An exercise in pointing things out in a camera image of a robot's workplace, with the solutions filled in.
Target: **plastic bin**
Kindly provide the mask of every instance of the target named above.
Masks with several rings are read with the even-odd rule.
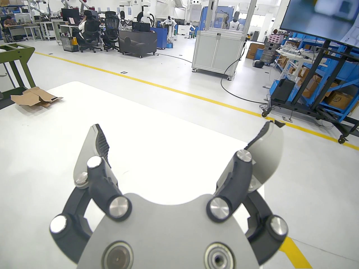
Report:
[[[79,51],[79,46],[78,45],[72,45],[72,38],[70,37],[61,37],[61,43],[63,44],[63,49],[65,51],[69,51],[69,52],[76,52]]]

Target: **office chair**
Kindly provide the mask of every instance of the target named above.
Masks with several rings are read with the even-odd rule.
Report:
[[[93,53],[96,53],[95,49],[100,49],[100,51],[102,51],[100,47],[96,47],[95,43],[93,43],[93,41],[96,41],[97,43],[99,39],[99,27],[100,22],[97,20],[89,20],[85,23],[85,31],[82,33],[85,43],[79,45],[81,52],[86,49],[93,50]]]
[[[102,32],[102,41],[104,49],[108,52],[109,49],[116,49],[119,52],[119,37],[118,37],[119,18],[114,11],[105,12],[105,27],[106,30]]]

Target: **flattened cardboard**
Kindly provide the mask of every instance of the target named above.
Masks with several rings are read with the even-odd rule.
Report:
[[[11,95],[11,100],[18,105],[41,105],[47,108],[55,100],[62,99],[52,95],[39,87],[33,87],[23,92],[22,95]]]

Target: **cardboard boxes on shelf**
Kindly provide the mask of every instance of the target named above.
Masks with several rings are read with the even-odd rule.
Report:
[[[263,44],[251,43],[247,52],[246,59],[254,59],[257,49],[263,49],[263,48],[264,48]]]

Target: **computer monitor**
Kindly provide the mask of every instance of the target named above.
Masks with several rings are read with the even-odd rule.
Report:
[[[92,15],[94,16],[94,19],[98,20],[98,12],[95,10],[90,10],[90,11],[91,11]]]
[[[17,23],[31,23],[30,13],[15,13],[14,16]]]
[[[75,9],[62,8],[61,13],[63,14],[63,21],[64,22],[68,22],[68,18],[72,17],[73,20],[75,21],[75,24],[80,23],[80,13],[79,13],[78,8],[75,8]]]

